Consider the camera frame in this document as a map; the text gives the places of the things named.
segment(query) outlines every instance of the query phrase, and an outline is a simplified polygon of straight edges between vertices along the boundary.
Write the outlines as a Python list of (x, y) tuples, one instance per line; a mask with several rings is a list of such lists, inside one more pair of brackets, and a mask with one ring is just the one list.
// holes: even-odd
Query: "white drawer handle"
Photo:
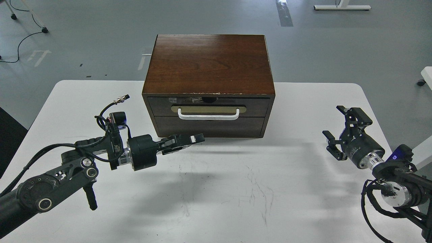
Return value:
[(223, 120), (232, 121), (236, 120), (240, 115), (240, 109), (237, 108), (235, 115), (183, 115), (181, 113), (181, 108), (177, 110), (178, 117), (182, 120)]

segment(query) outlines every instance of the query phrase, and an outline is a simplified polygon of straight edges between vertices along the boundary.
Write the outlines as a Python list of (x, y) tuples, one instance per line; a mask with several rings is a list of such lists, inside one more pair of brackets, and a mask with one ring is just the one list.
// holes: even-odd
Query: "electrical wire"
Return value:
[(32, 14), (32, 18), (33, 18), (33, 21), (35, 22), (35, 24), (36, 24), (37, 26), (39, 26), (40, 28), (42, 28), (42, 26), (40, 26), (40, 25), (36, 22), (35, 17), (33, 16), (33, 14)]
[(17, 48), (18, 58), (17, 58), (16, 61), (0, 61), (0, 62), (6, 62), (6, 63), (16, 63), (16, 62), (18, 62), (18, 61), (19, 61), (19, 46), (21, 45), (21, 43), (22, 43), (25, 39), (27, 39), (28, 37), (30, 37), (30, 36), (32, 36), (32, 35), (39, 34), (39, 33), (43, 33), (43, 32), (42, 32), (42, 31), (41, 31), (41, 32), (36, 32), (36, 33), (33, 33), (33, 34), (31, 34), (31, 35), (28, 35), (28, 36), (26, 36), (24, 39), (22, 39), (22, 41), (18, 44), (18, 48)]
[(369, 222), (368, 216), (366, 214), (366, 208), (365, 208), (365, 194), (366, 194), (366, 190), (368, 187), (368, 182), (371, 182), (371, 184), (376, 183), (378, 180), (366, 180), (365, 184), (363, 185), (363, 190), (362, 190), (362, 213), (363, 213), (363, 217), (365, 218), (366, 223), (368, 224), (369, 228), (371, 228), (372, 232), (383, 242), (385, 243), (393, 243), (392, 241), (388, 240), (387, 238), (385, 238), (384, 236), (382, 236), (380, 233), (378, 233), (373, 226), (371, 225), (371, 222)]
[(11, 6), (13, 9), (15, 9), (15, 10), (23, 11), (23, 12), (30, 12), (30, 10), (23, 10), (23, 9), (17, 9), (17, 8), (15, 8), (14, 6), (12, 6), (12, 3), (10, 2), (10, 0), (9, 0), (9, 4), (10, 4), (10, 6)]
[[(86, 144), (86, 145), (77, 145), (76, 143), (75, 144), (52, 144), (52, 145), (48, 145), (48, 146), (46, 146), (46, 147), (44, 147), (43, 149), (41, 149), (41, 150), (39, 150), (32, 158), (31, 158), (31, 160), (27, 163), (27, 165), (26, 166), (24, 166), (23, 167), (23, 169), (22, 169), (22, 171), (18, 174), (18, 176), (0, 193), (0, 197), (2, 197), (2, 196), (4, 196), (4, 195), (6, 195), (7, 193), (9, 193), (9, 192), (11, 192), (12, 191), (12, 189), (17, 185), (17, 183), (18, 183), (18, 181), (24, 176), (24, 173), (28, 170), (28, 169), (30, 169), (30, 166), (32, 166), (39, 158), (41, 158), (44, 154), (46, 154), (47, 152), (49, 152), (49, 151), (51, 151), (52, 149), (54, 149), (54, 148), (57, 148), (57, 147), (72, 147), (72, 148), (75, 148), (75, 149), (77, 149), (77, 150), (81, 150), (81, 152), (83, 152), (83, 153), (85, 153), (87, 156), (89, 156), (89, 157), (91, 157), (91, 158), (93, 158), (93, 159), (97, 159), (97, 160), (100, 160), (100, 161), (103, 161), (103, 162), (111, 162), (111, 161), (116, 161), (116, 160), (118, 160), (118, 159), (120, 159), (120, 157), (121, 157), (121, 154), (119, 154), (119, 155), (117, 155), (115, 158), (113, 158), (113, 159), (108, 159), (108, 160), (106, 160), (106, 159), (103, 159), (103, 158), (101, 158), (101, 157), (98, 157), (98, 156), (96, 156), (96, 155), (94, 155), (93, 153), (91, 153), (91, 152), (88, 152), (88, 151), (86, 151), (85, 149), (86, 148), (89, 148), (89, 147), (94, 147), (94, 146), (96, 146), (96, 145), (98, 145), (98, 144), (100, 144), (101, 142), (103, 142), (104, 141), (104, 139), (106, 139), (106, 137), (109, 135), (108, 134), (108, 130), (106, 129), (106, 125), (105, 125), (105, 122), (109, 122), (107, 119), (105, 119), (105, 118), (103, 118), (103, 113), (108, 109), (108, 108), (110, 108), (111, 106), (113, 106), (113, 105), (115, 105), (115, 103), (113, 102), (113, 103), (111, 103), (111, 104), (109, 104), (109, 105), (107, 105), (102, 111), (101, 111), (101, 113), (100, 113), (100, 115), (99, 116), (95, 116), (95, 118), (96, 118), (96, 121), (97, 121), (97, 123), (98, 123), (98, 125), (99, 125), (99, 127), (101, 127), (104, 131), (105, 131), (105, 135), (103, 136), (103, 137), (101, 137), (100, 139), (98, 139), (97, 141), (95, 141), (95, 142), (93, 142), (93, 143), (90, 143), (90, 144)], [(128, 134), (128, 137), (129, 138), (131, 138), (131, 136), (130, 136), (130, 130), (129, 130), (129, 127), (126, 125), (126, 127), (127, 127), (127, 134)]]
[(52, 144), (44, 147), (43, 149), (39, 150), (32, 159), (27, 163), (26, 166), (22, 169), (22, 171), (18, 174), (18, 176), (0, 193), (0, 197), (4, 196), (5, 194), (12, 191), (12, 189), (17, 185), (18, 181), (22, 178), (24, 173), (30, 169), (30, 166), (32, 166), (40, 157), (42, 157), (44, 154), (49, 152), (50, 150), (57, 148), (57, 147), (75, 147), (74, 144)]

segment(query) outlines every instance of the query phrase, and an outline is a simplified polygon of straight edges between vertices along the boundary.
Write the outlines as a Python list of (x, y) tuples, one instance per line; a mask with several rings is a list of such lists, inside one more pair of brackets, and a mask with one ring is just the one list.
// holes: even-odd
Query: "drawer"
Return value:
[(264, 117), (270, 102), (270, 98), (231, 97), (147, 97), (147, 100), (154, 116), (177, 116), (172, 106), (238, 106), (246, 108), (240, 117)]
[(204, 137), (262, 137), (264, 117), (239, 117), (234, 121), (182, 120), (175, 116), (155, 116), (156, 131), (159, 137), (172, 134)]

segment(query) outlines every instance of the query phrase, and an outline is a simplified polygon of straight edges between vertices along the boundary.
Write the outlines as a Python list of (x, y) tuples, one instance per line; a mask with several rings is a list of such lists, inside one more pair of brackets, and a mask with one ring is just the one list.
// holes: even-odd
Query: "bottom drawer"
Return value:
[(155, 116), (155, 121), (159, 137), (199, 133), (203, 133), (204, 137), (262, 137), (264, 117), (239, 117), (234, 121), (196, 121), (182, 120), (176, 116)]

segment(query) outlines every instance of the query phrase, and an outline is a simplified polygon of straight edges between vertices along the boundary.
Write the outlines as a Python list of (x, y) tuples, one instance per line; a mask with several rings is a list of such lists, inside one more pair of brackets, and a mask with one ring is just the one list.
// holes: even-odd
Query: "silver metal joint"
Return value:
[(52, 201), (49, 198), (44, 198), (44, 199), (40, 200), (38, 203), (39, 209), (44, 210), (44, 211), (50, 209), (51, 206), (52, 206)]
[(86, 173), (88, 177), (96, 177), (98, 175), (98, 172), (95, 168), (88, 168)]
[(120, 97), (118, 97), (117, 99), (114, 100), (114, 104), (123, 103), (128, 98), (130, 98), (129, 95), (120, 96)]
[(127, 147), (124, 148), (124, 153), (121, 155), (120, 159), (118, 159), (118, 164), (119, 166), (125, 164), (133, 165), (132, 153), (129, 148), (129, 142), (127, 143)]
[(392, 207), (402, 207), (411, 201), (411, 194), (408, 189), (396, 182), (386, 182), (383, 184), (386, 189), (393, 192), (394, 196), (381, 195), (384, 201)]
[(84, 158), (82, 161), (81, 161), (81, 166), (83, 167), (83, 168), (85, 168), (85, 167), (89, 167), (90, 165), (92, 165), (93, 164), (93, 161), (91, 160), (91, 159), (89, 159), (89, 158)]
[(382, 160), (382, 158), (377, 154), (377, 152), (380, 152), (380, 150), (375, 150), (364, 156), (363, 159), (360, 161), (360, 167), (362, 169), (369, 168), (373, 170), (378, 164), (384, 163), (384, 160)]

